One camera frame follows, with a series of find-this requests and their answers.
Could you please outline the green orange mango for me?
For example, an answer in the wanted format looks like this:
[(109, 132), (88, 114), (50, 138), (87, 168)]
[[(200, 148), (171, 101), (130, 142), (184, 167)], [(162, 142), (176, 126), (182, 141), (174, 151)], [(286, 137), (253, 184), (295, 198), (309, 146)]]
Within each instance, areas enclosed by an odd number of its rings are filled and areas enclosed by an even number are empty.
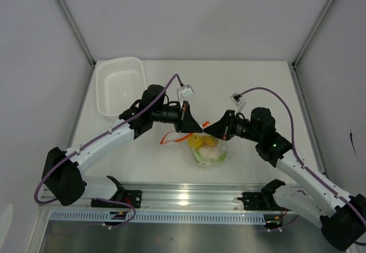
[(216, 147), (216, 145), (218, 144), (218, 139), (213, 136), (203, 136), (202, 144), (207, 147)]

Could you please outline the yellow orange round fruit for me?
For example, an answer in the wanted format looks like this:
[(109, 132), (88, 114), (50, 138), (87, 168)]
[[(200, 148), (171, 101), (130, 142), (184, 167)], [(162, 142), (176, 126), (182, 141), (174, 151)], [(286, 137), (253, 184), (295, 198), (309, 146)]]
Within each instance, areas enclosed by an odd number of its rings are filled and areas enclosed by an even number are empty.
[(202, 136), (193, 134), (187, 138), (187, 142), (191, 148), (199, 149), (202, 146)]

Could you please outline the clear zip bag orange zipper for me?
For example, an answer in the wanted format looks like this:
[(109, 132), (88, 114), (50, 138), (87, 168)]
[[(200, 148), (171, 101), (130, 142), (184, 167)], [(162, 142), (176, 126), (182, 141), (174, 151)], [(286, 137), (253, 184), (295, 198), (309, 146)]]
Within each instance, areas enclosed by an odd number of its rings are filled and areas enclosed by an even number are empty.
[(211, 167), (224, 162), (230, 153), (228, 143), (205, 133), (180, 134), (170, 131), (165, 134), (160, 145), (181, 147), (189, 152), (196, 163), (203, 167)]

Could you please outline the white cauliflower with green leaves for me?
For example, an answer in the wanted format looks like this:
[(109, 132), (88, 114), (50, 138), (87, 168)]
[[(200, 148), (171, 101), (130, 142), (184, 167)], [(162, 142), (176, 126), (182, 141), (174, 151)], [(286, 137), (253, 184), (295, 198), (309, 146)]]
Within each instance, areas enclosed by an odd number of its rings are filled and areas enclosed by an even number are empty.
[(193, 154), (199, 164), (211, 166), (223, 162), (228, 151), (220, 147), (201, 146), (199, 149), (193, 149)]

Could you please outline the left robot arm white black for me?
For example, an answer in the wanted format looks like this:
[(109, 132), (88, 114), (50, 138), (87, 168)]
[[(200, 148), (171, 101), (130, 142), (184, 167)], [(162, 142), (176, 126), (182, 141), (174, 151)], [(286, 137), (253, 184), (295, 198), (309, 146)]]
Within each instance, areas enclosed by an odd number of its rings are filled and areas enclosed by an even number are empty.
[(119, 115), (108, 129), (84, 145), (47, 154), (41, 183), (63, 206), (90, 198), (92, 207), (118, 207), (127, 204), (124, 186), (113, 176), (87, 177), (85, 173), (116, 147), (123, 146), (152, 129), (154, 122), (172, 124), (178, 133), (201, 133), (202, 126), (193, 118), (187, 97), (190, 85), (177, 89), (177, 101), (169, 101), (166, 89), (150, 85), (130, 108)]

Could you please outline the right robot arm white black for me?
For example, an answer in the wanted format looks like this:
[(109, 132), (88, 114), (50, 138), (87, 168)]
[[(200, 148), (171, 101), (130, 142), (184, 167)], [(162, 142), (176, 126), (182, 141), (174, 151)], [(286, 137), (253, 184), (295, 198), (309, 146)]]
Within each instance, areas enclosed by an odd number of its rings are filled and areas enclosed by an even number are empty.
[(318, 227), (337, 250), (345, 251), (365, 234), (365, 196), (351, 195), (323, 174), (311, 169), (295, 147), (276, 131), (276, 121), (268, 108), (255, 108), (250, 119), (227, 110), (204, 132), (222, 141), (234, 136), (256, 143), (258, 155), (285, 173), (299, 186), (291, 188), (274, 179), (261, 189), (261, 202), (267, 209), (289, 209)]

